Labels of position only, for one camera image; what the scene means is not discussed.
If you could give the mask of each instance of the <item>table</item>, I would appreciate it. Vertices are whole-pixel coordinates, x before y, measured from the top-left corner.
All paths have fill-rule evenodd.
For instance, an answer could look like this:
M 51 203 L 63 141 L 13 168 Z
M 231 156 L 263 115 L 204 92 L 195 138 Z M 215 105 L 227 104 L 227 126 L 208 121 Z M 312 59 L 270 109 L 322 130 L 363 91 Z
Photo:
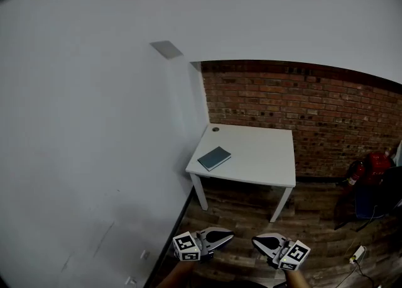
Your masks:
M 198 158 L 222 147 L 232 157 L 210 172 Z M 270 222 L 275 222 L 296 186 L 295 155 L 290 130 L 209 124 L 187 165 L 201 208 L 208 210 L 200 176 L 284 187 Z

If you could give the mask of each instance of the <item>notebook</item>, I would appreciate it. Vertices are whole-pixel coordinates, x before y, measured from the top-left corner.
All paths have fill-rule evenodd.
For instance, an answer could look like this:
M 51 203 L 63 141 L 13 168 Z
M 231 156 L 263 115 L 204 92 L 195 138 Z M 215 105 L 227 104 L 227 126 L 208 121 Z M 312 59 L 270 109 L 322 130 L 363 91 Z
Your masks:
M 219 166 L 223 162 L 227 161 L 232 157 L 232 154 L 225 151 L 222 147 L 217 147 L 211 150 L 208 154 L 200 157 L 198 161 L 202 166 L 204 166 L 208 172 Z

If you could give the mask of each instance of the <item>white wall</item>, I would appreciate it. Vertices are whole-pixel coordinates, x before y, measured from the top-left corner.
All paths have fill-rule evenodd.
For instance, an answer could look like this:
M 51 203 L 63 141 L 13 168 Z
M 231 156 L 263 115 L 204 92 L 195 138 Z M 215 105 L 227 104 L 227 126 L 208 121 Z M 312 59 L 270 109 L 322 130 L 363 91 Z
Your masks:
M 172 41 L 189 61 L 310 62 L 402 83 L 402 0 L 156 2 L 153 39 Z
M 144 12 L 140 0 L 0 4 L 0 273 L 12 288 L 142 286 L 183 207 L 207 123 L 200 74 L 149 45 Z

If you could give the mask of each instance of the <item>power strip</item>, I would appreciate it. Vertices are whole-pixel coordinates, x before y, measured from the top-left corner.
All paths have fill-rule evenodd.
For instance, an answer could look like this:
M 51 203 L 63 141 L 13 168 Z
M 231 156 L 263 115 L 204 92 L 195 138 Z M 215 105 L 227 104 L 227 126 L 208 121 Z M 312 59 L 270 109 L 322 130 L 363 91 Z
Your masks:
M 362 254 L 364 253 L 364 247 L 361 245 L 359 249 L 353 254 L 353 256 L 350 257 L 349 262 L 352 265 L 355 260 L 358 260 Z

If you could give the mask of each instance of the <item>wooden floor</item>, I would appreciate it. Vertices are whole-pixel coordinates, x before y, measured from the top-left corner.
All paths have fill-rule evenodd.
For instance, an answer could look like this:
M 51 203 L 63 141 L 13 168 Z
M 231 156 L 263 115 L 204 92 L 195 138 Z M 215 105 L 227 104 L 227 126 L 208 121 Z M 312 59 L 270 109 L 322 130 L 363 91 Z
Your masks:
M 272 232 L 299 239 L 312 249 L 301 266 L 312 287 L 335 288 L 352 272 L 354 266 L 349 265 L 348 258 L 360 245 L 367 247 L 361 265 L 363 273 L 374 279 L 376 287 L 395 287 L 393 283 L 402 275 L 402 220 L 397 216 L 374 221 L 358 233 L 355 230 L 362 222 L 334 231 L 334 208 L 343 191 L 341 186 L 297 183 L 278 220 L 269 223 L 281 189 L 217 179 L 202 182 L 209 209 L 201 210 L 195 196 L 177 234 L 221 226 L 234 231 L 236 236 L 215 252 L 213 260 L 197 266 L 192 276 L 194 288 L 213 280 L 250 280 L 266 287 L 283 282 L 283 272 L 269 267 L 251 244 L 254 235 Z M 152 286 L 176 263 L 171 248 Z M 371 283 L 356 270 L 340 288 L 346 287 L 371 287 Z

